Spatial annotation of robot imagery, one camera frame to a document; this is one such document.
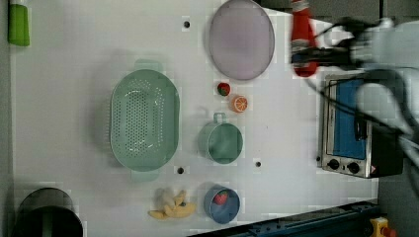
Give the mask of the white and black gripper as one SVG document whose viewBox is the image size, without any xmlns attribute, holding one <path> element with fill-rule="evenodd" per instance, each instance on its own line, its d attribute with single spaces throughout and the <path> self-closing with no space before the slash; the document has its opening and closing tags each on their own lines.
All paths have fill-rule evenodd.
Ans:
<svg viewBox="0 0 419 237">
<path fill-rule="evenodd" d="M 394 22 L 390 18 L 381 18 L 375 23 L 368 23 L 347 17 L 341 19 L 340 25 L 344 31 L 352 34 L 350 39 L 343 39 L 339 42 L 340 48 L 312 47 L 293 52 L 292 56 L 322 58 L 293 57 L 291 64 L 295 67 L 308 67 L 311 64 L 316 64 L 324 67 L 336 66 L 342 69 L 367 68 L 368 64 L 377 63 L 377 40 L 381 34 L 394 27 Z"/>
</svg>

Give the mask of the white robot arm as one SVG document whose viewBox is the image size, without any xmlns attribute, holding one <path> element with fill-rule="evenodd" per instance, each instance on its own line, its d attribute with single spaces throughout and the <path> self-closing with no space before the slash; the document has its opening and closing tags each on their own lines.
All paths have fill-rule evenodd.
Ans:
<svg viewBox="0 0 419 237">
<path fill-rule="evenodd" d="M 368 84 L 380 84 L 391 92 L 403 122 L 410 127 L 401 132 L 399 142 L 412 163 L 418 162 L 418 24 L 395 25 L 389 18 L 365 23 L 343 18 L 338 27 L 352 36 L 329 47 L 318 47 L 313 40 L 297 38 L 291 42 L 291 64 L 304 77 L 311 73 L 306 65 L 336 66 L 343 70 L 364 71 Z"/>
</svg>

